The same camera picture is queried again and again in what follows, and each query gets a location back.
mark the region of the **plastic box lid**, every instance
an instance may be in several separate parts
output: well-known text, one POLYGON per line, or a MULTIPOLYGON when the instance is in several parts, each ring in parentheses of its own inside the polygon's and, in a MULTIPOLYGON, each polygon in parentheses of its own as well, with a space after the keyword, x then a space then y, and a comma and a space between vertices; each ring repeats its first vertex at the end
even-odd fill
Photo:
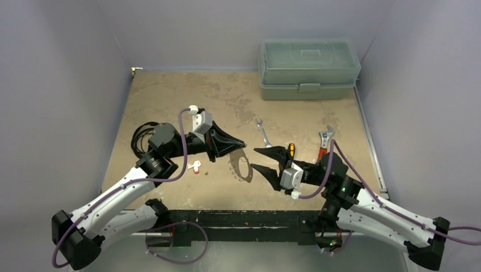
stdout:
POLYGON ((353 84, 361 64, 350 39, 264 40, 262 85, 353 84))

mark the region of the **gray wall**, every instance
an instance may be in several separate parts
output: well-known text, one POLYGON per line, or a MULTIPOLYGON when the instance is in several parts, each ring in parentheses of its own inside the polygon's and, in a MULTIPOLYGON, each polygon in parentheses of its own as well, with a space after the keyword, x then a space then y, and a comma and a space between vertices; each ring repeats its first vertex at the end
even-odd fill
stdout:
MULTIPOLYGON (((391 198, 454 226, 481 227, 479 14, 476 0, 396 1, 360 76, 391 198)), ((447 242, 442 271, 481 271, 479 256, 447 242)))
POLYGON ((255 69, 264 38, 351 37, 364 56, 394 0, 99 0, 132 66, 255 69))
POLYGON ((100 192, 130 68, 98 4, 0 4, 0 264, 49 271, 50 219, 100 192))

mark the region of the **coiled black cable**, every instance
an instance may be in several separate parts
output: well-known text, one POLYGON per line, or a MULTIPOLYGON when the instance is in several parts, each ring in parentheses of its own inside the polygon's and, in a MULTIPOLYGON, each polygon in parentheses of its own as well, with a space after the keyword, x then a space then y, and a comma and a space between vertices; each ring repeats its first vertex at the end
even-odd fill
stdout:
POLYGON ((137 158, 143 157, 147 152, 150 151, 151 147, 149 146, 147 150, 144 149, 144 139, 147 135, 154 135, 154 128, 155 126, 159 125, 157 122, 147 122, 141 126, 139 126, 132 135, 132 140, 130 142, 130 147, 134 152, 137 158))

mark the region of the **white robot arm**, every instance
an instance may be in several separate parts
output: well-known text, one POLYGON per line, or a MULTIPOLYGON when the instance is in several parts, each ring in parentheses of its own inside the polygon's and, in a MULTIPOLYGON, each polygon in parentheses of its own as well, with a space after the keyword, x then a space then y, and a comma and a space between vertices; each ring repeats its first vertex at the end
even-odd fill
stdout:
POLYGON ((197 106, 179 113, 180 134, 168 123, 159 124, 149 139, 151 150, 136 166, 114 186, 93 201, 71 213, 61 210, 52 217, 52 240, 56 245, 52 263, 58 265, 56 256, 60 251, 67 263, 74 269, 81 269, 92 263, 101 249, 122 238, 154 227, 168 211, 160 202, 149 203, 135 211, 119 213, 138 197, 158 187, 162 182, 175 181, 185 172, 187 155, 206 152, 209 160, 246 147, 246 144, 222 131, 212 120, 212 115, 197 106), (184 135, 181 114, 192 115, 193 133, 184 135), (178 166, 170 158, 184 156, 180 175, 170 176, 178 166))
POLYGON ((362 179, 357 181, 347 176, 348 166, 334 152, 312 164, 293 160, 281 146, 254 150, 279 162, 279 174, 274 169, 251 164, 274 190, 284 190, 296 199, 308 199, 323 190, 321 195, 326 202, 318 217, 308 223, 322 232, 341 229, 366 234, 407 252, 413 262, 424 268, 439 270, 446 240, 439 233, 448 233, 446 219, 426 218, 383 199, 362 179), (317 185, 318 190, 308 196, 300 195, 297 189, 301 182, 317 185))

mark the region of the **open-end wrench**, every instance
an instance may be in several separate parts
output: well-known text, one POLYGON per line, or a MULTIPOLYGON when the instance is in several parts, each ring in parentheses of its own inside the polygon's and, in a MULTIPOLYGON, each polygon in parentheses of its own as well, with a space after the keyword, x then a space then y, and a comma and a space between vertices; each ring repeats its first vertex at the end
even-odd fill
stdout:
POLYGON ((272 144, 269 143, 269 140, 267 139, 267 135, 265 134, 264 128, 262 127, 262 119, 254 119, 254 122, 257 124, 257 126, 260 129, 260 132, 262 133, 262 138, 264 138, 264 143, 265 143, 265 148, 272 147, 272 144))

